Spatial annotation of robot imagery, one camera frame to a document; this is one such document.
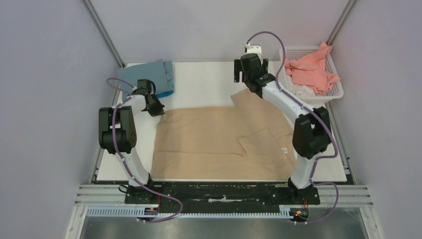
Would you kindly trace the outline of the beige t shirt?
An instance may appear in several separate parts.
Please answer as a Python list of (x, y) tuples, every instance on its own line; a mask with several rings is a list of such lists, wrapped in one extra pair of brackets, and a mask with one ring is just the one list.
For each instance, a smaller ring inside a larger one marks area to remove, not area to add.
[(243, 90), (232, 106), (167, 111), (157, 125), (155, 179), (286, 180), (296, 158), (281, 110)]

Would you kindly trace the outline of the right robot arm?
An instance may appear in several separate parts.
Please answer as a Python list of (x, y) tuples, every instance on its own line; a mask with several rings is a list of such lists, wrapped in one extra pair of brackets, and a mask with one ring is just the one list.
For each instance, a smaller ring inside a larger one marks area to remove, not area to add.
[(234, 60), (234, 82), (243, 82), (251, 92), (272, 103), (293, 123), (292, 144), (297, 153), (297, 164), (288, 179), (287, 195), (293, 203), (312, 196), (317, 162), (334, 141), (327, 109), (312, 108), (289, 93), (277, 77), (268, 72), (268, 60), (261, 60), (256, 53)]

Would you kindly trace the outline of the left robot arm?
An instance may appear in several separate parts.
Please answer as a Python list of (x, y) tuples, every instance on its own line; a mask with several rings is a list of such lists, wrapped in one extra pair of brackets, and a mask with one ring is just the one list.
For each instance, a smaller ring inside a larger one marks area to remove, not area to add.
[(119, 104), (99, 109), (99, 145), (113, 155), (128, 177), (126, 194), (151, 203), (161, 193), (152, 186), (150, 173), (136, 150), (137, 133), (134, 116), (147, 112), (151, 117), (164, 114), (164, 105), (156, 96), (155, 84), (147, 79), (137, 81), (132, 93)]

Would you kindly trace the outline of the bright blue folded t shirt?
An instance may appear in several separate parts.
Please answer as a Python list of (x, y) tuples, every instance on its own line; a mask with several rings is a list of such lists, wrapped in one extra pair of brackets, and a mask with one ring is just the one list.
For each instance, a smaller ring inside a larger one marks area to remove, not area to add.
[(157, 98), (164, 98), (164, 97), (168, 97), (168, 96), (172, 95), (173, 93), (174, 93), (174, 91), (168, 91), (168, 92), (156, 94), (156, 96), (157, 96)]

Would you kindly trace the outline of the grey-blue folded t shirt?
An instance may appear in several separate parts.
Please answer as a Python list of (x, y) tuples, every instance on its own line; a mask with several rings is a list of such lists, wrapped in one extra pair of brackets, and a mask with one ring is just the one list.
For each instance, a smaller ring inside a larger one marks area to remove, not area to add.
[(137, 87), (137, 80), (147, 79), (155, 83), (156, 93), (174, 91), (174, 70), (171, 60), (137, 64), (120, 69), (118, 78)]

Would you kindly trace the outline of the pink t shirt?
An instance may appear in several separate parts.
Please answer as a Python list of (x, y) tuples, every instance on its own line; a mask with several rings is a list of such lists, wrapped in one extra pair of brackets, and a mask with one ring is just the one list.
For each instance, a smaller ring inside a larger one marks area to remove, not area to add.
[(340, 81), (337, 74), (325, 69), (326, 57), (332, 48), (322, 42), (316, 52), (297, 60), (286, 59), (285, 69), (292, 78), (292, 83), (309, 87), (316, 95), (327, 94)]

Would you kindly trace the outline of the white t shirt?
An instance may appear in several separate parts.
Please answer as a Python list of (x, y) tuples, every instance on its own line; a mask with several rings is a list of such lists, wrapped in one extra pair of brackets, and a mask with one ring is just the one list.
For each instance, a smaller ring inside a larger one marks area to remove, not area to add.
[(290, 86), (290, 89), (298, 98), (311, 98), (316, 96), (313, 89), (308, 86), (293, 84)]

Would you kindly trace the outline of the white plastic laundry basket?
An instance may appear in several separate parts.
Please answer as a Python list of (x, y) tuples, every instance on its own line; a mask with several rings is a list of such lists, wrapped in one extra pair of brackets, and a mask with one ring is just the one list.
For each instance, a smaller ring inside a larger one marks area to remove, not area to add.
[[(280, 56), (286, 57), (286, 59), (293, 59), (297, 60), (301, 57), (304, 57), (310, 53), (316, 52), (318, 50), (319, 46), (295, 46), (295, 47), (286, 47), (285, 51), (280, 50)], [(326, 57), (326, 64), (325, 69), (329, 71), (330, 73), (337, 74), (337, 70), (335, 68), (334, 62), (332, 60), (332, 57), (330, 53)], [(280, 80), (280, 83), (293, 95), (295, 95), (291, 89), (290, 86), (293, 85), (292, 78), (287, 75), (286, 69), (284, 68), (282, 70), (282, 77)], [(315, 97), (311, 98), (299, 98), (303, 100), (304, 102), (311, 104), (311, 105), (319, 105), (319, 104), (325, 104), (331, 100), (334, 99), (340, 99), (343, 97), (344, 91), (341, 86), (340, 81), (334, 84), (333, 88), (325, 95), (316, 95)]]

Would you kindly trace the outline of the aluminium frame rail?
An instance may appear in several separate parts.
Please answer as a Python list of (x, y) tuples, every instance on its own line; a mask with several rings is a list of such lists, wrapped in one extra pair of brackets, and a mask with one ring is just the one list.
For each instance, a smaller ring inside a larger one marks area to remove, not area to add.
[(95, 27), (99, 31), (104, 43), (106, 44), (106, 47), (108, 48), (109, 52), (111, 53), (115, 63), (119, 68), (124, 68), (125, 63), (122, 60), (120, 54), (117, 51), (117, 48), (115, 47), (114, 43), (112, 42), (112, 39), (110, 35), (108, 34), (98, 12), (95, 9), (95, 6), (91, 0), (82, 0), (82, 3), (85, 5), (85, 8), (87, 9), (91, 19), (94, 22)]

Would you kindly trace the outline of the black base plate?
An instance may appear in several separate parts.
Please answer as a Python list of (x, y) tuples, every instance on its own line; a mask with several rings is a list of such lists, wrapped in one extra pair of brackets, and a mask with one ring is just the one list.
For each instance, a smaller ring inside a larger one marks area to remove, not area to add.
[(149, 190), (119, 185), (125, 204), (156, 207), (160, 213), (275, 213), (280, 205), (319, 205), (317, 188), (296, 192), (276, 182), (150, 182)]

